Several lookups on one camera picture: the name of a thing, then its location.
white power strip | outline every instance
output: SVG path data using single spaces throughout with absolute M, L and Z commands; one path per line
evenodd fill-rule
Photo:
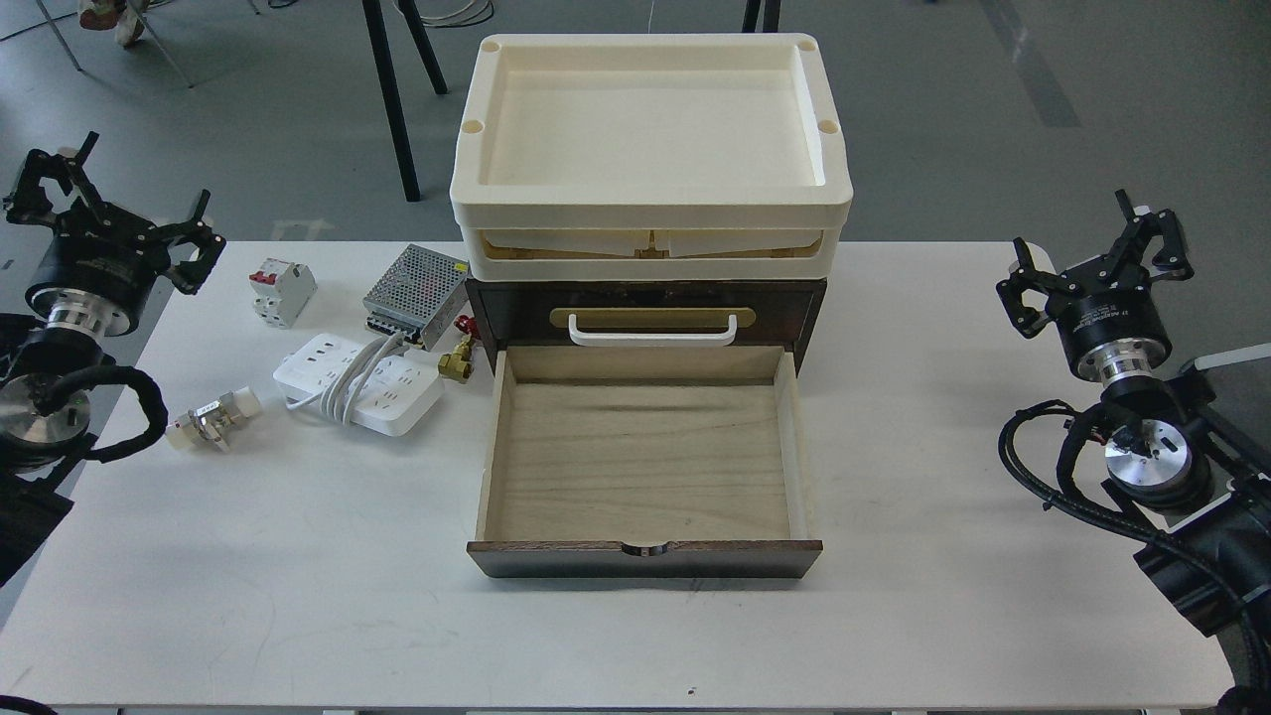
M 339 377 L 365 344 L 322 333 L 287 354 L 273 372 L 273 381 L 287 400 L 299 403 L 313 398 Z M 350 422 L 389 437 L 400 437 L 411 432 L 441 399 L 445 387 L 436 366 L 412 361 L 411 352 L 422 353 L 412 349 L 380 361 L 366 381 Z

drawer handle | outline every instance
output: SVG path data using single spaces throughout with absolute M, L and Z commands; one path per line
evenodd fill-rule
M 629 544 L 623 544 L 623 554 L 628 556 L 661 556 L 666 554 L 666 549 L 671 546 L 671 542 L 658 544 L 655 546 L 633 546 Z
M 737 315 L 728 314 L 728 328 L 708 333 L 583 331 L 578 314 L 569 312 L 569 339 L 585 347 L 723 347 L 737 337 Z

open drawer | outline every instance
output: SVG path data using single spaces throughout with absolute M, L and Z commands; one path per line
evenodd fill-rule
M 782 345 L 511 345 L 494 381 L 486 574 L 801 578 L 820 555 Z

drawer front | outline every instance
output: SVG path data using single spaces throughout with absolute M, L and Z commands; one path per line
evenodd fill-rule
M 802 579 L 821 550 L 816 540 L 672 541 L 657 547 L 611 541 L 468 542 L 468 555 L 496 579 Z
M 498 351 L 510 344 L 569 344 L 561 315 L 569 307 L 583 310 L 648 309 L 647 325 L 620 320 L 618 329 L 676 331 L 690 329 L 674 310 L 667 319 L 658 309 L 736 307 L 745 312 L 736 344 L 783 344 L 803 362 L 825 297 L 825 279 L 808 281 L 657 281 L 657 282 L 487 282 L 468 281 L 468 296 L 493 367 Z

table leg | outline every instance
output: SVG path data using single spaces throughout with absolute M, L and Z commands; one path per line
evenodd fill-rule
M 400 0 L 400 3 L 402 14 L 405 17 L 405 27 L 411 28 L 411 37 L 414 38 L 414 46 L 419 50 L 419 58 L 423 60 L 423 67 L 428 70 L 432 90 L 437 94 L 450 91 L 446 88 L 446 77 L 441 75 L 441 65 L 437 63 L 437 56 L 432 52 L 432 42 L 428 41 L 428 34 L 423 30 L 423 23 L 419 20 L 419 9 L 416 6 L 414 0 Z
M 759 4 L 763 0 L 746 0 L 746 15 L 741 20 L 741 32 L 755 32 L 759 24 Z
M 782 0 L 764 1 L 764 32 L 778 32 L 777 25 L 782 19 Z
M 393 56 L 389 53 L 389 37 L 384 29 L 384 10 L 380 0 L 362 0 L 366 14 L 366 32 L 371 37 L 371 53 L 375 56 L 375 71 L 380 77 L 380 93 L 384 94 L 384 113 L 389 119 L 389 133 L 393 135 L 393 150 L 398 157 L 398 170 L 402 173 L 402 190 L 407 201 L 418 201 L 419 178 L 414 173 L 414 156 L 411 154 L 411 137 L 405 131 L 405 116 L 402 113 L 402 95 L 398 93 L 397 74 L 393 71 Z

